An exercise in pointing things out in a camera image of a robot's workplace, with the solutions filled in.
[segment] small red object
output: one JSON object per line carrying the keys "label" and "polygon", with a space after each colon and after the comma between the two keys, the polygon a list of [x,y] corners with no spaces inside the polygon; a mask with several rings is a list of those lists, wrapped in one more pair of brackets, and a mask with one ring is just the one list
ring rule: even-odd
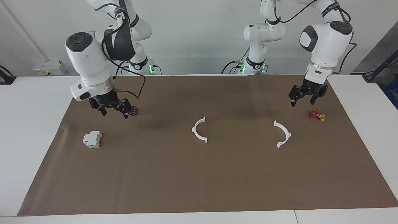
{"label": "small red object", "polygon": [[313,110],[310,114],[310,118],[317,118],[319,115],[319,111],[317,109]]}

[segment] small yellow object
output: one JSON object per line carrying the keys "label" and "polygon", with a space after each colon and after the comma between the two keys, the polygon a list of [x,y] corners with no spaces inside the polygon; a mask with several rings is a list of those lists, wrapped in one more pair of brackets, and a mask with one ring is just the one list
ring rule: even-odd
{"label": "small yellow object", "polygon": [[324,114],[318,114],[318,118],[320,121],[325,121],[325,115]]}

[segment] brown table surface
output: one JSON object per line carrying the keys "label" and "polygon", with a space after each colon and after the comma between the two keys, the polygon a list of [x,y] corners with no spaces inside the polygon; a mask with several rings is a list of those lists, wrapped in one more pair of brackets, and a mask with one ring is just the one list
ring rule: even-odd
{"label": "brown table surface", "polygon": [[[290,106],[302,79],[148,77],[140,100],[119,93],[139,109],[127,120],[72,100],[18,215],[398,207],[332,88]],[[326,121],[309,118],[315,108]],[[191,131],[203,116],[208,144]],[[292,134],[279,149],[274,120]],[[101,146],[88,149],[94,130]]]}

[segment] white plastic block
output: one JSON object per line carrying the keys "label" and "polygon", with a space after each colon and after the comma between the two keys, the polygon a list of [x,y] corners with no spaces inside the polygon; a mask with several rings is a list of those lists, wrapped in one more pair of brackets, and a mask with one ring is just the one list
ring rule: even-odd
{"label": "white plastic block", "polygon": [[90,149],[99,148],[101,137],[102,134],[99,131],[90,132],[90,134],[84,136],[83,144],[88,146]]}

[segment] blue object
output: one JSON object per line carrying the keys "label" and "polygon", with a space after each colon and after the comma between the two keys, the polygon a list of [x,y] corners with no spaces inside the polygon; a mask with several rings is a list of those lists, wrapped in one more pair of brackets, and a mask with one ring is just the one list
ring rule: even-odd
{"label": "blue object", "polygon": [[383,89],[384,94],[398,109],[398,79],[390,83],[386,88]]}

